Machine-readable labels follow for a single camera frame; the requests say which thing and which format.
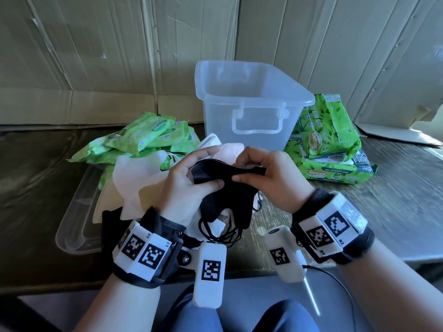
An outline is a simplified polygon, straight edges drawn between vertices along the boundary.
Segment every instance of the blue jeans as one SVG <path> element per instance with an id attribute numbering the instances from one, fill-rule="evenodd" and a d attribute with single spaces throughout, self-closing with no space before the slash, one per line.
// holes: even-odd
<path id="1" fill-rule="evenodd" d="M 169 322 L 162 332 L 223 332 L 217 311 L 197 308 L 192 294 L 172 308 Z M 319 332 L 311 315 L 298 302 L 285 300 L 275 303 L 260 318 L 253 332 Z"/>

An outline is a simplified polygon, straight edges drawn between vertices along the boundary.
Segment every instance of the black and white square code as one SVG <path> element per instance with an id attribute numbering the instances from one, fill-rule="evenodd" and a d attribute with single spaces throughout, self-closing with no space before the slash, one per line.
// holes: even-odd
<path id="1" fill-rule="evenodd" d="M 148 244 L 143 254 L 141 254 L 139 262 L 155 270 L 157 269 L 157 266 L 159 265 L 164 254 L 165 251 L 163 249 Z"/>
<path id="2" fill-rule="evenodd" d="M 221 261 L 203 260 L 202 280 L 218 282 L 221 265 Z"/>
<path id="3" fill-rule="evenodd" d="M 347 230 L 350 226 L 348 222 L 343 218 L 343 216 L 340 214 L 340 212 L 335 212 L 333 215 L 331 215 L 329 218 L 325 220 L 326 226 L 330 229 L 331 233 L 338 237 L 340 234 L 342 234 L 345 230 Z"/>
<path id="4" fill-rule="evenodd" d="M 132 234 L 131 238 L 126 242 L 126 245 L 123 247 L 122 252 L 126 256 L 128 256 L 131 260 L 135 261 L 137 255 L 140 253 L 143 248 L 145 242 L 141 240 L 137 235 Z"/>
<path id="5" fill-rule="evenodd" d="M 118 249 L 121 248 L 121 246 L 125 243 L 126 238 L 130 235 L 131 231 L 129 230 L 129 228 L 126 229 L 125 233 L 123 234 L 123 236 L 121 237 L 121 239 L 118 242 Z"/>
<path id="6" fill-rule="evenodd" d="M 279 266 L 280 264 L 285 264 L 290 262 L 283 247 L 277 249 L 271 249 L 270 252 L 277 266 Z"/>
<path id="7" fill-rule="evenodd" d="M 309 239 L 311 239 L 311 241 L 317 248 L 329 245 L 330 243 L 334 242 L 334 240 L 331 238 L 331 236 L 328 234 L 323 226 L 309 229 L 308 231 L 306 231 L 306 234 L 309 236 Z"/>

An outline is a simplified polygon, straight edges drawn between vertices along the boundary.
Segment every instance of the person's right hand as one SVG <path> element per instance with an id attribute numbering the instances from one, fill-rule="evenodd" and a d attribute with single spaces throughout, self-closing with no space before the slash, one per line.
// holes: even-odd
<path id="1" fill-rule="evenodd" d="M 247 146 L 234 165 L 265 167 L 264 176 L 243 173 L 232 176 L 232 180 L 259 189 L 275 206 L 289 213 L 298 211 L 315 191 L 289 155 L 282 151 Z"/>

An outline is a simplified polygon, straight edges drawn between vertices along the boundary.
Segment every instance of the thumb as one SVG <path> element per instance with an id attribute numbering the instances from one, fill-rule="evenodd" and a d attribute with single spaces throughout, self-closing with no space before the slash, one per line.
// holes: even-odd
<path id="1" fill-rule="evenodd" d="M 222 181 L 221 179 L 216 179 L 214 181 L 208 181 L 206 183 L 196 184 L 194 186 L 194 189 L 197 191 L 197 194 L 200 195 L 200 197 L 204 198 L 208 194 L 220 190 L 223 186 L 224 186 L 224 181 Z"/>
<path id="2" fill-rule="evenodd" d="M 241 175 L 232 176 L 232 180 L 238 183 L 244 183 L 253 186 L 256 189 L 263 190 L 269 178 L 257 175 L 256 173 L 242 173 Z"/>

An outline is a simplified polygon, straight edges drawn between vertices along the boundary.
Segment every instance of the wooden table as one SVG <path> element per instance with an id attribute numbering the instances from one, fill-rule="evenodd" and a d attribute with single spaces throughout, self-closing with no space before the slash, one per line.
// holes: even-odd
<path id="1" fill-rule="evenodd" d="M 202 126 L 196 127 L 201 137 Z M 114 130 L 31 131 L 0 137 L 0 294 L 103 285 L 108 275 L 101 268 L 100 254 L 67 254 L 56 246 L 55 234 L 87 168 L 65 159 Z M 346 194 L 369 219 L 376 236 L 402 259 L 443 260 L 443 161 L 412 144 L 362 142 L 371 162 L 379 164 L 376 176 L 357 185 L 311 182 Z M 265 200 L 243 239 L 228 250 L 226 277 L 273 274 L 262 237 L 283 223 L 290 225 L 290 215 Z"/>

